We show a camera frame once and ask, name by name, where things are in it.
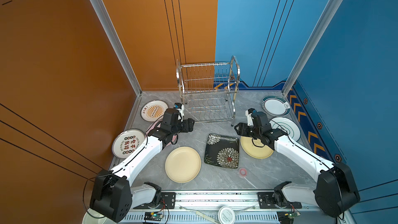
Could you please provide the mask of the green circuit board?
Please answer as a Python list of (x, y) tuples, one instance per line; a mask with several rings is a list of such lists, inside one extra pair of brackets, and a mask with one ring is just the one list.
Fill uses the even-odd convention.
[(280, 224), (293, 224), (296, 217), (301, 216), (299, 211), (294, 212), (277, 212)]
[(145, 212), (143, 221), (144, 224), (160, 224), (165, 220), (165, 215), (158, 212)]

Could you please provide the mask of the green circuit board right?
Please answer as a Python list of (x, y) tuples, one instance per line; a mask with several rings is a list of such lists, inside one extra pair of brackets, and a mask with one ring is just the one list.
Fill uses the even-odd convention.
[(296, 217), (301, 216), (299, 211), (294, 212), (277, 212), (280, 224), (293, 224)]

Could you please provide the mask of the green circuit board left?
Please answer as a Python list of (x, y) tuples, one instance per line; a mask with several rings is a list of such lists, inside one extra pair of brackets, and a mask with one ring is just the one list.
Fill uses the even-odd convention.
[(160, 224), (165, 220), (165, 215), (158, 212), (145, 212), (143, 221), (144, 224)]

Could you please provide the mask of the white plate dark green rim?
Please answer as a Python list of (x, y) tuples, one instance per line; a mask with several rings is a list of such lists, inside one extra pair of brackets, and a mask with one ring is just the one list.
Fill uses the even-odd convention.
[(291, 111), (290, 104), (278, 96), (266, 96), (262, 99), (262, 108), (266, 113), (276, 117), (287, 116)]

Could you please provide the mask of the white plate red characters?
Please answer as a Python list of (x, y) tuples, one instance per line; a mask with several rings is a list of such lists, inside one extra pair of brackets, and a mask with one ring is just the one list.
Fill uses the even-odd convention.
[(146, 134), (139, 129), (120, 133), (112, 144), (112, 153), (118, 159), (125, 159), (147, 141)]

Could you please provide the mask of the yellow round plate with bear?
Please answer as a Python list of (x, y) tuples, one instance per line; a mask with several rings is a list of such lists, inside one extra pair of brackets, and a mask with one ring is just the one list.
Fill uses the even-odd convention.
[(273, 154), (273, 150), (263, 145), (259, 139), (240, 137), (240, 144), (243, 150), (251, 157), (256, 159), (266, 159)]

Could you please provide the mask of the steel two-tier dish rack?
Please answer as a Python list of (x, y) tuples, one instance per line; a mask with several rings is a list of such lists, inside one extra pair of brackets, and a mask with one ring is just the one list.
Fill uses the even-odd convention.
[(235, 122), (240, 66), (229, 62), (181, 64), (177, 84), (184, 113), (196, 122)]

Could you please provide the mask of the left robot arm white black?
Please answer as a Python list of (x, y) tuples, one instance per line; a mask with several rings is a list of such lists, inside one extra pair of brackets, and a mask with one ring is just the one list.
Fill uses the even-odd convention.
[(147, 204), (157, 207), (161, 201), (161, 187), (145, 182), (132, 188), (137, 175), (148, 162), (159, 154), (167, 145), (176, 144), (179, 133), (193, 131), (195, 121), (184, 118), (184, 105), (175, 103), (162, 116), (162, 121), (155, 124), (138, 150), (111, 170), (101, 170), (94, 178), (94, 186), (86, 213), (99, 213), (99, 218), (108, 218), (118, 223), (131, 208)]

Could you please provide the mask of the black floral square plate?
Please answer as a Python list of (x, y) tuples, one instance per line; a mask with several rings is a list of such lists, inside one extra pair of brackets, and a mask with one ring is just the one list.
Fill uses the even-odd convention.
[(237, 169), (239, 165), (239, 139), (211, 133), (206, 142), (204, 162), (221, 168)]

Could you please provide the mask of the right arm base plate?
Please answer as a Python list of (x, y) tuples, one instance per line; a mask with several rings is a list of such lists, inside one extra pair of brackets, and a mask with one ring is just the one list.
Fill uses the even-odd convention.
[(279, 209), (285, 209), (285, 208), (295, 208), (295, 209), (301, 209), (302, 204), (299, 202), (285, 202), (285, 203), (277, 203), (274, 193), (273, 192), (258, 192), (258, 201), (260, 205), (260, 209), (272, 209), (272, 208), (279, 208)]

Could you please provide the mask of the clear plastic measuring cup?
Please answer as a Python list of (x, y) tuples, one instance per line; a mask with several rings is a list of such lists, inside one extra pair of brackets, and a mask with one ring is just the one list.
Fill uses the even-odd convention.
[(82, 224), (104, 224), (107, 218), (94, 211), (94, 212), (87, 212), (84, 214)]

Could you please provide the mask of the cream round plate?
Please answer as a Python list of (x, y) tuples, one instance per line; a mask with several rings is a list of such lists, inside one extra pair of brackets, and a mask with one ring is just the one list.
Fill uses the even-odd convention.
[(193, 180), (201, 170), (201, 157), (191, 147), (179, 147), (173, 150), (165, 162), (167, 176), (176, 183)]

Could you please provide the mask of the white plate orange sunburst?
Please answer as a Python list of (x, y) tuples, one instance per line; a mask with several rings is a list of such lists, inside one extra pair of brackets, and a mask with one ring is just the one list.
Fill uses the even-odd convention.
[(140, 113), (143, 120), (154, 122), (168, 109), (168, 104), (162, 100), (153, 100), (146, 103)]

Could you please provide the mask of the aluminium front rail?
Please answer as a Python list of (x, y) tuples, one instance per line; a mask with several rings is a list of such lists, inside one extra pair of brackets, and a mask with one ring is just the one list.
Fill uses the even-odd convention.
[(255, 190), (177, 190), (174, 209), (165, 204), (161, 209), (131, 208), (120, 224), (144, 224), (145, 212), (158, 212), (165, 215), (161, 224), (212, 224), (195, 214), (200, 211), (218, 221), (221, 207), (230, 207), (236, 215), (235, 224), (279, 224), (277, 212), (299, 211), (301, 216), (294, 219), (294, 224), (353, 224), (350, 213), (340, 218), (326, 215), (320, 208), (301, 203), (301, 209), (272, 208), (260, 209)]

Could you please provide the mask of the wooden stick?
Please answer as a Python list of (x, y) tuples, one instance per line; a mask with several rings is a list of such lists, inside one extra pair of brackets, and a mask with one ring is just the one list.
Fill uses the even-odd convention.
[(203, 214), (203, 213), (200, 212), (200, 211), (196, 211), (195, 214), (198, 215), (198, 216), (200, 216), (200, 217), (202, 217), (202, 218), (204, 218), (205, 220), (207, 220), (207, 221), (209, 221), (209, 222), (211, 222), (211, 223), (213, 223), (213, 224), (220, 224), (220, 222), (217, 221), (216, 219), (214, 219), (214, 218), (212, 218), (212, 217), (210, 217), (210, 216), (208, 216), (208, 215), (205, 215), (205, 214)]

